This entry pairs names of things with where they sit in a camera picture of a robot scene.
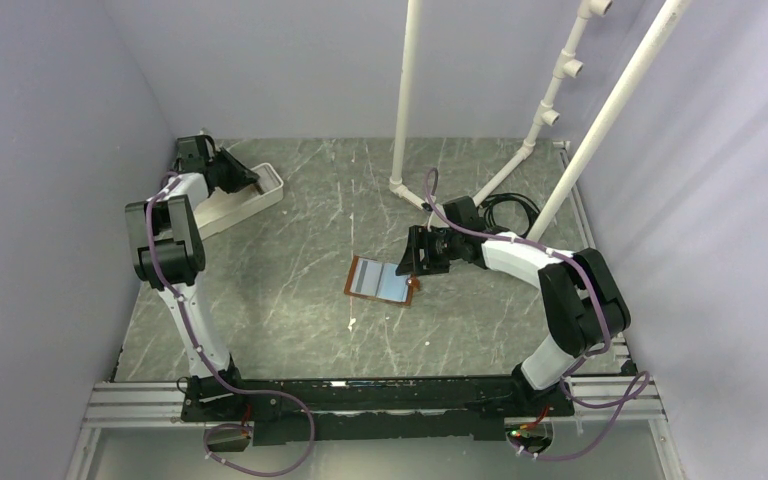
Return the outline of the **white rectangular plastic tray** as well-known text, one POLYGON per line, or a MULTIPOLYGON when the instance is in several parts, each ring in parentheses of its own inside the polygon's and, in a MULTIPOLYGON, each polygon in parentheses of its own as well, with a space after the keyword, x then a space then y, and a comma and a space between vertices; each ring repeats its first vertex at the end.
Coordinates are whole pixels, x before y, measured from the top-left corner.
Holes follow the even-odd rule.
POLYGON ((255 185, 232 194, 217 189, 194 209, 202 239, 224 232, 283 199, 284 181, 271 163, 261 163, 253 170, 260 176, 255 185))

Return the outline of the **brown leather card holder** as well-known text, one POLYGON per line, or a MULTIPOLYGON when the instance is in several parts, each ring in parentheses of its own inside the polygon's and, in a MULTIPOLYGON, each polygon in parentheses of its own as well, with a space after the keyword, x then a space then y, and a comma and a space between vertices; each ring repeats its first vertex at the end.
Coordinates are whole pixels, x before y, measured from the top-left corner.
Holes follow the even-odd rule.
POLYGON ((352 259, 344 294, 383 303, 410 306, 420 290, 419 279, 399 275, 397 265, 355 255, 352 259))

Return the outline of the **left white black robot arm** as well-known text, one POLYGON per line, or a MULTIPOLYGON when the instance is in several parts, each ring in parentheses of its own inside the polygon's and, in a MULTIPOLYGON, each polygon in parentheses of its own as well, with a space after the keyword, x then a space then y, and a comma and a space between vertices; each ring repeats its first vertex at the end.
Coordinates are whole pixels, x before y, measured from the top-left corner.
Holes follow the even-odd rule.
POLYGON ((206 254, 195 209, 216 190, 236 193, 255 185, 259 175, 207 134, 176 140, 175 159, 160 190, 129 203, 124 215, 137 277, 158 292, 185 346, 192 402, 206 402, 224 420, 239 417, 247 392, 226 342, 219 338, 199 275, 206 254))

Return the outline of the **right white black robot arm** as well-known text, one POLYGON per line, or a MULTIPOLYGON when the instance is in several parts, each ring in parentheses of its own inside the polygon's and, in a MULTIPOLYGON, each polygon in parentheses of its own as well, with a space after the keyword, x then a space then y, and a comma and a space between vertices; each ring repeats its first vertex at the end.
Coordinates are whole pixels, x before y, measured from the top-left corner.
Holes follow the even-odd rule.
POLYGON ((412 226, 396 274, 443 274, 455 260, 505 273, 540 291, 548 334, 512 371, 511 401, 524 415, 545 407, 562 376, 586 353, 605 347, 631 325, 626 302, 598 250, 535 247, 499 227, 475 236, 451 227, 412 226))

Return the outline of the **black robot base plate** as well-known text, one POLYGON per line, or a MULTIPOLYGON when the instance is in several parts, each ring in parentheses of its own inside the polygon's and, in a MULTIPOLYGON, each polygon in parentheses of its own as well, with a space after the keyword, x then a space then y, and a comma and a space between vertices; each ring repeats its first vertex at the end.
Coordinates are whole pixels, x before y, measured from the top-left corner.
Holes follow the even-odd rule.
POLYGON ((558 388, 528 394, 509 375, 235 379, 232 393, 213 379, 180 388, 185 423, 246 424, 257 446, 315 438, 377 440, 470 437, 496 441, 518 421, 570 417, 558 388))

